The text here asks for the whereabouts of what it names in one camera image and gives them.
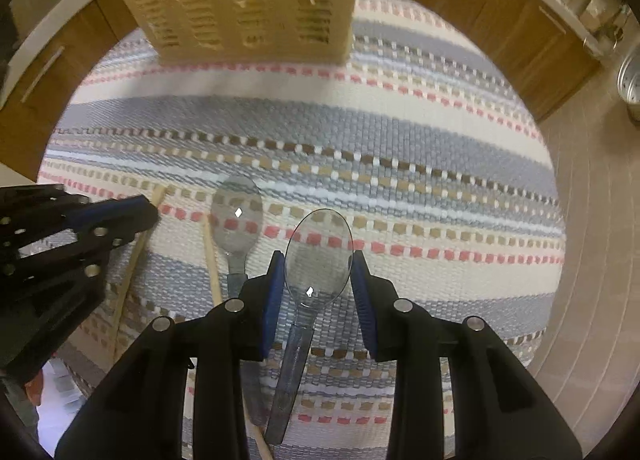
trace plastic spoon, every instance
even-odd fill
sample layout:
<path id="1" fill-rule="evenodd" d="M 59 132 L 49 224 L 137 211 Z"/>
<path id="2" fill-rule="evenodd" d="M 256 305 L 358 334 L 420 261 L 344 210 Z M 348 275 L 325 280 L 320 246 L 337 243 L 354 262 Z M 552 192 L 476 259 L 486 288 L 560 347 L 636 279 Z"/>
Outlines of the plastic spoon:
<path id="1" fill-rule="evenodd" d="M 245 176 L 230 176 L 213 195 L 211 203 L 213 239 L 225 253 L 229 273 L 229 297 L 238 297 L 248 279 L 245 263 L 262 229 L 262 197 L 255 182 Z"/>
<path id="2" fill-rule="evenodd" d="M 347 221 L 319 209 L 296 227 L 285 255 L 285 283 L 296 303 L 264 439 L 281 444 L 311 348 L 316 316 L 340 296 L 349 279 L 353 240 Z"/>
<path id="3" fill-rule="evenodd" d="M 246 274 L 246 257 L 262 230 L 262 197 L 255 182 L 245 176 L 230 176 L 213 195 L 211 203 L 213 239 L 228 263 L 226 286 L 229 297 L 238 297 Z M 242 393 L 249 420 L 266 423 L 266 407 L 260 391 L 260 364 L 241 361 Z"/>

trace silver bolt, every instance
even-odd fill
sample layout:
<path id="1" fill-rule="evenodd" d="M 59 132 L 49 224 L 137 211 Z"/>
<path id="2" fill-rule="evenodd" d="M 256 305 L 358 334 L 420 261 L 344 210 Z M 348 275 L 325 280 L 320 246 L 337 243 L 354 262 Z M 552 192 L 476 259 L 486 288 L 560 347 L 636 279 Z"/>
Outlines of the silver bolt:
<path id="1" fill-rule="evenodd" d="M 225 303 L 225 309 L 228 312 L 237 313 L 240 312 L 244 308 L 244 301 L 242 299 L 238 299 L 234 297 Z"/>
<path id="2" fill-rule="evenodd" d="M 100 274 L 100 266 L 95 263 L 93 265 L 87 265 L 84 268 L 84 275 L 88 278 L 94 278 L 98 274 Z"/>
<path id="3" fill-rule="evenodd" d="M 394 308 L 398 310 L 398 312 L 407 313 L 411 312 L 411 310 L 414 308 L 414 304 L 408 299 L 404 299 L 401 297 L 400 299 L 396 299 L 394 301 Z"/>
<path id="4" fill-rule="evenodd" d="M 466 325 L 472 330 L 479 332 L 484 328 L 484 321 L 479 317 L 473 316 L 466 320 Z"/>
<path id="5" fill-rule="evenodd" d="M 151 327 L 156 332 L 164 332 L 171 326 L 171 320 L 168 317 L 156 317 L 151 323 Z"/>

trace woven tablecloth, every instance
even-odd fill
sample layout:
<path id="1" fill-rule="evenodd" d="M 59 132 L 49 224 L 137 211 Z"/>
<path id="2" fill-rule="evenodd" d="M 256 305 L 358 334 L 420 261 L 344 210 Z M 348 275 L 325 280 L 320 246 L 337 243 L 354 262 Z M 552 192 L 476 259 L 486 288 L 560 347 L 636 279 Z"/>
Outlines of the woven tablecloth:
<path id="1" fill-rule="evenodd" d="M 356 0 L 353 49 L 340 67 L 162 66 L 141 32 L 103 58 L 55 129 L 39 180 L 93 200 L 169 188 L 127 298 L 119 352 L 158 314 L 180 321 L 212 307 L 199 221 L 230 174 L 252 177 L 263 194 L 250 276 L 265 273 L 306 214 L 331 207 L 372 273 L 401 297 L 440 318 L 482 316 L 523 363 L 532 359 L 564 256 L 552 163 L 504 77 L 435 14 L 409 0 Z M 113 302 L 129 253 L 112 253 L 105 303 L 60 350 L 85 387 L 111 365 Z M 226 296 L 220 256 L 218 265 Z M 267 400 L 293 315 L 285 293 L 262 366 Z M 443 371 L 450 450 L 446 364 Z M 395 364 L 368 357 L 348 285 L 316 321 L 275 457 L 384 458 L 395 374 Z M 185 418 L 185 455 L 190 432 Z M 250 448 L 257 458 L 252 440 Z"/>

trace striped tablecloth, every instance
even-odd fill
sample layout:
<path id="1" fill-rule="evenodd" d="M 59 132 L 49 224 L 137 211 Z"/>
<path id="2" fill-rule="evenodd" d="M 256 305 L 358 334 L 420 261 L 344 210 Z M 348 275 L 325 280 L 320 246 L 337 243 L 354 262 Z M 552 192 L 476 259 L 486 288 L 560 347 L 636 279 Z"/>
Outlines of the striped tablecloth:
<path id="1" fill-rule="evenodd" d="M 249 275 L 266 271 L 304 215 L 332 207 L 400 296 L 441 318 L 480 315 L 523 363 L 532 359 L 564 256 L 552 163 L 511 86 L 435 14 L 409 0 L 356 0 L 353 50 L 340 67 L 162 66 L 141 32 L 103 58 L 55 129 L 39 180 L 95 200 L 169 187 L 119 350 L 159 313 L 183 320 L 209 311 L 198 222 L 229 174 L 251 176 L 264 198 Z M 107 301 L 60 350 L 87 386 L 110 367 L 113 299 L 128 252 L 113 253 Z M 285 294 L 262 367 L 267 398 L 293 314 Z M 396 370 L 367 356 L 350 286 L 319 316 L 312 346 L 276 458 L 384 458 Z M 443 371 L 450 450 L 446 364 Z M 192 375 L 188 387 L 193 393 Z M 185 418 L 186 443 L 190 430 Z"/>

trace clear plastic utensil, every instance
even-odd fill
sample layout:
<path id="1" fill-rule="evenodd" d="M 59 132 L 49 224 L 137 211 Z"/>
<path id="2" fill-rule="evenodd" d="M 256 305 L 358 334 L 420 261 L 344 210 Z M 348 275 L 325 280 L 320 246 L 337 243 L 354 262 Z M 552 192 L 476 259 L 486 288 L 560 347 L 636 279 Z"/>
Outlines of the clear plastic utensil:
<path id="1" fill-rule="evenodd" d="M 238 297 L 247 280 L 246 257 L 262 229 L 262 197 L 255 182 L 245 176 L 230 176 L 213 195 L 211 203 L 213 239 L 225 253 L 229 297 Z"/>
<path id="2" fill-rule="evenodd" d="M 316 316 L 340 296 L 351 272 L 353 239 L 347 221 L 332 209 L 307 215 L 285 255 L 285 283 L 296 303 L 264 439 L 281 444 L 311 348 Z"/>

